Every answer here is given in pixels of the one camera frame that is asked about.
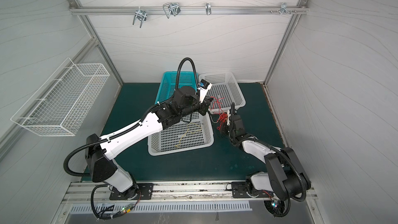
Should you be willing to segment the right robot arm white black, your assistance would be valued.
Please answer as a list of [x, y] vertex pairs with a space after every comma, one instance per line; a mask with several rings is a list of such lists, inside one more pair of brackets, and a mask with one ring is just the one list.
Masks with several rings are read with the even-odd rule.
[[227, 121], [221, 130], [234, 147], [252, 155], [266, 166], [266, 172], [246, 177], [245, 188], [249, 196], [257, 197], [260, 192], [272, 192], [282, 201], [306, 200], [311, 182], [292, 148], [275, 147], [248, 133], [234, 103], [227, 111]]

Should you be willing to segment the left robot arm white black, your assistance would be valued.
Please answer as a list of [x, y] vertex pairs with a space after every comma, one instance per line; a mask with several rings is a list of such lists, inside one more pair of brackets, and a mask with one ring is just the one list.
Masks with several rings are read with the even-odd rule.
[[[183, 58], [177, 69], [175, 91], [170, 98], [155, 103], [144, 112], [141, 119], [120, 130], [101, 137], [96, 134], [89, 136], [85, 145], [66, 156], [63, 162], [64, 171], [71, 176], [89, 176], [93, 182], [103, 182], [118, 193], [132, 197], [138, 190], [138, 185], [133, 176], [117, 164], [115, 158], [148, 136], [180, 123], [186, 116], [190, 117], [195, 113], [205, 116], [213, 101], [207, 95], [211, 83], [205, 80], [199, 81], [195, 77], [195, 88], [179, 86], [181, 69], [185, 62], [190, 62], [193, 72], [196, 73], [193, 60]], [[81, 151], [86, 152], [85, 160], [89, 168], [87, 174], [75, 172], [69, 167], [71, 158]]]

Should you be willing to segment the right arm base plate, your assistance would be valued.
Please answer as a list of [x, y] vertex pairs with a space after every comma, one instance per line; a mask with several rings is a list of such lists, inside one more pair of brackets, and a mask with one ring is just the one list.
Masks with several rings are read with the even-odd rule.
[[226, 191], [230, 191], [232, 193], [232, 198], [234, 199], [271, 199], [274, 197], [274, 194], [272, 192], [266, 190], [257, 190], [251, 183], [247, 181], [233, 181], [231, 183], [228, 183], [226, 184]]

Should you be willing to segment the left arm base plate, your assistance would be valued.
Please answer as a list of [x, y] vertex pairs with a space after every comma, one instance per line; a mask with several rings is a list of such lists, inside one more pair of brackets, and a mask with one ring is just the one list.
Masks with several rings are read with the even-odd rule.
[[137, 183], [125, 192], [119, 192], [115, 187], [112, 187], [109, 199], [117, 200], [150, 200], [153, 193], [153, 183]]

